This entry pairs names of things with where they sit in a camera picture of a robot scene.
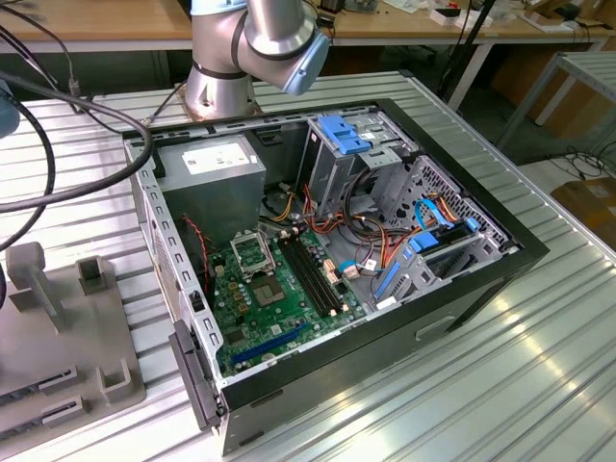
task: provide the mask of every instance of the red wire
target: red wire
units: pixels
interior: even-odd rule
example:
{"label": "red wire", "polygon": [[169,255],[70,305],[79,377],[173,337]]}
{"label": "red wire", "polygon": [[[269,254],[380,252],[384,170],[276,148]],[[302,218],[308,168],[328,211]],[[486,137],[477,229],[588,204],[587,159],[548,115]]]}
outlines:
{"label": "red wire", "polygon": [[201,251],[203,252],[203,269],[205,270],[205,285],[203,286],[203,292],[206,293],[208,290],[208,250],[205,246],[205,240],[207,238],[203,238],[203,233],[201,233],[201,230],[190,218],[184,215],[182,216],[182,219],[191,226],[194,234],[196,234],[196,237],[199,238],[199,241],[201,242]]}

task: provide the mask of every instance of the green motherboard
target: green motherboard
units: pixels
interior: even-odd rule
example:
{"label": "green motherboard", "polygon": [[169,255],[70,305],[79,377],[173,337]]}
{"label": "green motherboard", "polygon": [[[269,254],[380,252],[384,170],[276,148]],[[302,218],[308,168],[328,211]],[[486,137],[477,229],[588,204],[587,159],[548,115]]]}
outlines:
{"label": "green motherboard", "polygon": [[[217,273],[212,309],[224,336],[224,344],[218,351],[218,363],[224,376],[269,361],[276,355],[366,316],[347,283],[340,279],[332,282],[332,278],[336,277],[332,276],[327,265],[323,265],[323,260],[326,263],[331,261],[327,260],[312,231],[303,233],[294,243],[295,246],[302,246],[298,253],[303,257],[306,251],[311,252],[311,262],[288,261],[292,257],[282,244],[277,239],[268,243],[275,263],[274,274],[255,274],[249,281],[243,279],[232,248],[210,256]],[[240,255],[244,265],[268,258],[259,245],[244,246]],[[314,267],[309,270],[316,270],[321,276],[312,272],[313,276],[317,276],[312,279],[319,279],[328,286],[321,286],[325,291],[321,290],[320,293],[331,291],[329,293],[337,297],[337,306],[341,308],[337,312],[324,313],[322,303],[315,299],[319,293],[315,292],[310,284],[312,281],[306,279],[304,273],[310,265]],[[306,290],[300,281],[311,287]]]}

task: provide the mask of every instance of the electronic device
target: electronic device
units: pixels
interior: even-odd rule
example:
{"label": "electronic device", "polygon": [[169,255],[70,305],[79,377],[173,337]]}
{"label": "electronic device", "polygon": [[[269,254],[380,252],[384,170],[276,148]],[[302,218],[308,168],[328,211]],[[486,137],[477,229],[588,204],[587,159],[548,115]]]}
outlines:
{"label": "electronic device", "polygon": [[141,229],[223,453],[457,329],[548,252],[390,100],[153,133]]}

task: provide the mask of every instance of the black cable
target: black cable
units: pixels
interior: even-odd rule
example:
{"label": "black cable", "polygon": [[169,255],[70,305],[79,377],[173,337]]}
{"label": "black cable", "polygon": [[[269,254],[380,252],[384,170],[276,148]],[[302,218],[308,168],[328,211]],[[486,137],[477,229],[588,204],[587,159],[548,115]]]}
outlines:
{"label": "black cable", "polygon": [[449,65],[451,64],[451,58],[453,57],[455,50],[457,50],[458,46],[460,46],[460,42],[462,41],[462,38],[464,37],[464,31],[466,31],[466,25],[469,21],[470,15],[471,15],[471,2],[469,2],[469,7],[466,10],[466,17],[464,18],[464,25],[462,26],[462,31],[460,31],[458,42],[455,43],[455,46],[453,47],[453,51],[449,55],[449,59],[445,63],[445,67],[443,67],[443,73],[441,74],[441,78],[439,79],[438,88],[440,88],[443,85],[443,80],[445,79],[446,75],[449,74],[449,72],[451,71],[451,69],[449,68]]}
{"label": "black cable", "polygon": [[442,84],[437,90],[437,95],[439,98],[444,99],[446,97],[451,81],[456,77],[456,74],[463,66],[463,63],[469,59],[470,54],[473,52],[473,43],[475,38],[479,34],[481,26],[485,22],[485,18],[488,17],[490,10],[492,10],[495,3],[496,0],[485,1],[473,29],[471,29],[471,32],[464,41],[464,45],[462,45],[459,50],[454,50],[453,55],[451,56],[451,60],[453,62],[451,65],[451,71],[445,76]]}
{"label": "black cable", "polygon": [[614,144],[616,144],[616,141],[612,141],[609,142],[608,144],[606,144],[601,151],[599,151],[599,154],[597,154],[597,157],[601,158],[602,156],[605,155],[605,151],[608,147],[613,146]]}
{"label": "black cable", "polygon": [[0,309],[4,305],[4,300],[7,298],[7,279],[4,277],[4,270],[0,265]]}
{"label": "black cable", "polygon": [[154,111],[154,114],[152,114],[150,117],[145,118],[142,122],[144,125],[149,125],[150,123],[152,123],[154,120],[156,120],[156,117],[158,117],[161,112],[165,109],[165,107],[167,106],[167,104],[169,104],[169,101],[171,100],[171,98],[173,97],[173,95],[175,95],[175,93],[177,93],[182,87],[184,87],[184,85],[186,85],[186,83],[188,82],[187,80],[184,80],[183,82],[179,83],[175,89],[173,89],[173,91],[167,96],[167,98],[165,98],[165,101],[163,101],[161,103],[161,105],[156,108],[156,111]]}
{"label": "black cable", "polygon": [[[569,173],[571,176],[581,181],[585,181],[587,178],[599,178],[602,176],[602,174],[606,174],[611,177],[614,176],[612,172],[610,171],[610,169],[607,168],[607,163],[605,162],[605,159],[601,157],[601,155],[595,156],[593,154],[579,152],[579,150],[576,149],[576,147],[572,145],[567,146],[566,152],[562,154],[547,156],[545,159],[550,161],[550,163],[554,165],[556,168],[566,173]],[[560,166],[554,161],[554,159],[564,159],[576,171],[576,173],[573,173],[569,169]],[[576,161],[582,162],[588,165],[589,167],[596,169],[597,171],[590,172],[590,171],[582,170],[580,167],[578,167],[578,165],[576,165]]]}
{"label": "black cable", "polygon": [[7,7],[6,3],[0,4],[0,10],[2,10],[3,12],[6,12],[8,14],[12,14],[15,17],[18,17],[22,21],[25,21],[28,24],[30,24],[31,26],[39,29],[41,32],[46,34],[48,37],[50,37],[54,41],[56,41],[60,45],[60,48],[62,48],[62,52],[64,53],[64,56],[66,57],[66,60],[68,61],[68,75],[70,75],[71,80],[75,79],[74,68],[73,68],[73,61],[70,58],[70,54],[68,53],[68,48],[66,48],[66,45],[64,45],[64,42],[61,41],[58,38],[58,36],[56,36],[49,29],[47,29],[44,26],[38,24],[34,19],[32,19],[31,17],[27,16],[26,14],[20,13],[20,12],[14,10],[12,8]]}
{"label": "black cable", "polygon": [[[56,36],[53,32],[51,32],[49,29],[38,24],[34,19],[28,17],[25,14],[17,12],[11,8],[7,8],[6,4],[0,4],[0,11],[13,14],[14,16],[26,21],[28,24],[44,32],[47,36],[49,36],[51,39],[53,39],[60,45],[60,48],[62,49],[64,56],[66,57],[66,60],[68,63],[68,75],[69,75],[68,89],[72,96],[79,96],[81,93],[81,90],[79,88],[79,81],[75,78],[73,61],[70,57],[70,53],[68,52],[68,48],[66,48],[66,45],[64,44],[64,42],[58,36]],[[60,91],[60,89],[57,86],[58,81],[49,72],[47,72],[47,70],[39,63],[39,61],[37,61],[34,54],[28,49],[28,47],[21,40],[19,40],[19,38],[15,37],[13,34],[11,34],[7,29],[3,28],[2,26],[0,26],[0,33],[4,33],[8,36],[8,39],[4,38],[5,41],[9,45],[11,45],[15,49],[15,51],[17,51],[17,53],[19,53],[19,55],[24,59],[24,61],[26,61],[30,65],[32,65],[31,62],[35,64],[33,65],[33,67],[36,66],[35,67],[36,71],[45,78],[45,80],[47,81],[47,83],[52,89],[56,91]],[[73,111],[73,113],[80,114],[80,111],[75,107],[75,105],[69,104],[69,106],[70,106],[70,109]],[[121,131],[116,130],[115,128],[111,127],[107,123],[103,122],[101,119],[99,119],[96,115],[92,114],[87,109],[82,109],[81,112],[86,114],[89,118],[91,118],[94,122],[96,122],[98,125],[100,125],[104,129],[109,130],[110,132],[116,133],[118,135],[122,134]]]}
{"label": "black cable", "polygon": [[[36,117],[26,108],[23,104],[17,101],[10,93],[0,89],[0,99],[6,99],[14,108],[16,108],[26,119],[32,124],[33,128],[37,132],[40,142],[45,150],[45,160],[47,161],[47,184],[43,191],[44,195],[49,195],[54,191],[54,185],[56,183],[56,161],[54,158],[54,151],[51,146],[51,141],[47,137],[45,130],[40,125]],[[45,206],[41,205],[37,207],[32,216],[24,223],[24,225],[5,242],[0,244],[0,252],[5,251],[11,245],[19,241],[39,220],[42,213],[45,211]]]}
{"label": "black cable", "polygon": [[39,60],[32,54],[32,52],[11,32],[0,25],[0,39],[3,39],[6,43],[8,43],[21,58],[32,67],[38,74],[40,74],[47,84],[54,89],[58,90],[58,81],[47,72],[44,67],[40,64]]}
{"label": "black cable", "polygon": [[3,79],[14,85],[18,85],[26,90],[38,93],[42,96],[47,96],[48,98],[60,99],[61,101],[74,104],[75,106],[78,106],[80,108],[86,108],[91,111],[97,111],[98,113],[104,114],[106,116],[111,116],[118,120],[121,120],[127,123],[128,125],[132,126],[135,130],[137,130],[143,137],[143,141],[144,141],[143,151],[139,155],[139,157],[135,159],[133,163],[123,168],[122,170],[117,171],[116,173],[113,173],[101,180],[94,181],[87,185],[78,186],[76,188],[72,188],[67,191],[54,192],[47,196],[19,200],[19,201],[10,203],[10,204],[0,204],[0,214],[31,209],[34,207],[39,207],[41,205],[55,204],[58,202],[63,202],[66,200],[81,197],[83,195],[92,194],[92,193],[96,193],[101,190],[105,190],[109,188],[110,186],[113,186],[119,183],[120,181],[123,181],[126,178],[130,177],[131,175],[135,174],[141,167],[143,167],[147,163],[150,156],[152,155],[153,140],[152,140],[152,135],[150,134],[150,131],[147,128],[145,128],[143,125],[138,123],[136,120],[134,120],[132,117],[126,114],[123,114],[119,111],[116,111],[114,109],[107,108],[105,106],[101,106],[95,103],[91,103],[89,101],[84,101],[83,99],[76,98],[69,94],[50,90],[40,85],[33,84],[32,82],[28,82],[27,80],[16,77],[3,70],[0,70],[0,79]]}

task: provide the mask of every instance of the aluminum workbench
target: aluminum workbench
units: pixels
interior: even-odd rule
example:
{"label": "aluminum workbench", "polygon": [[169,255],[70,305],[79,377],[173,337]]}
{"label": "aluminum workbench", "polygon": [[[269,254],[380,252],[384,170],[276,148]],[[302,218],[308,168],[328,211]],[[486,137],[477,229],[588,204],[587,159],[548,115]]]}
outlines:
{"label": "aluminum workbench", "polygon": [[[299,98],[267,85],[256,91],[266,112],[393,98],[552,252],[469,324],[225,460],[614,460],[614,252],[412,78],[395,72],[324,78]],[[99,101],[142,118],[166,95]],[[175,101],[159,124],[187,121]],[[54,143],[58,188],[124,164],[120,138],[65,104],[29,107]],[[0,197],[41,191],[43,159],[26,123],[1,140]],[[3,217],[3,237],[23,217]],[[172,326],[129,183],[49,207],[23,242],[31,240],[46,248],[48,268],[96,253],[115,264],[147,398],[14,460],[218,460],[217,439],[198,431],[167,343]]]}
{"label": "aluminum workbench", "polygon": [[[548,62],[545,69],[539,78],[532,85],[524,100],[518,106],[513,115],[509,118],[507,125],[504,127],[497,147],[503,149],[507,142],[514,135],[520,123],[524,120],[530,108],[535,104],[539,95],[552,80],[552,77],[557,70],[562,69],[569,74],[568,82],[581,82],[596,91],[598,94],[607,98],[613,104],[616,104],[616,51],[600,51],[597,53],[574,52],[574,53],[556,53]],[[551,111],[560,103],[562,97],[556,95],[549,105],[554,101],[556,104],[551,108]],[[591,147],[593,152],[596,152],[602,144],[614,132],[614,122],[616,117],[612,116],[605,125],[603,133],[601,133],[594,145]]]}

